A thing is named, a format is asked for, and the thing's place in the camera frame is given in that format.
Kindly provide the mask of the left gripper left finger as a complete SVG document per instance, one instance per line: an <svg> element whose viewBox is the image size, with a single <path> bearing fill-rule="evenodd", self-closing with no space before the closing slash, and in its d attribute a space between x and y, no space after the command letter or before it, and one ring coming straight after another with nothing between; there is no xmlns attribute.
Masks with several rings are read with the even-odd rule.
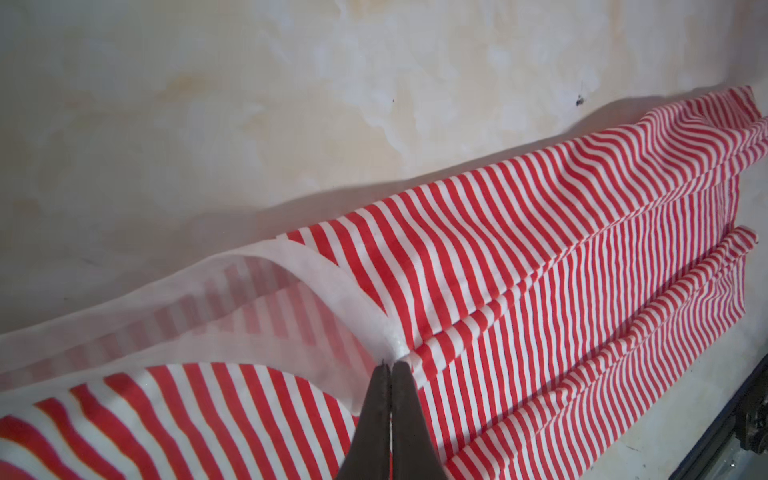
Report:
<svg viewBox="0 0 768 480"><path fill-rule="evenodd" d="M391 370L387 364L372 373L359 422L337 480L390 477Z"/></svg>

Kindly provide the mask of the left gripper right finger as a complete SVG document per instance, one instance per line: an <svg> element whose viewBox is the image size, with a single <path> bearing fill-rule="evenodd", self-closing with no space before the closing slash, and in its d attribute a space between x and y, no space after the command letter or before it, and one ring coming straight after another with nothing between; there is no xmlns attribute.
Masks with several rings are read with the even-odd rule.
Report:
<svg viewBox="0 0 768 480"><path fill-rule="evenodd" d="M421 409L409 365L397 362L391 370L392 478L447 478Z"/></svg>

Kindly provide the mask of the red white striped tank top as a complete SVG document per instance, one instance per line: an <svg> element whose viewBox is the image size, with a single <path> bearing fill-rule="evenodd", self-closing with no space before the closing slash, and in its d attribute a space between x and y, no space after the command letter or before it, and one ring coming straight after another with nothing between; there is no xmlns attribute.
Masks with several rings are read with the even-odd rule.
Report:
<svg viewBox="0 0 768 480"><path fill-rule="evenodd" d="M452 479L575 479L744 314L747 86L1 338L5 479L331 479L375 368Z"/></svg>

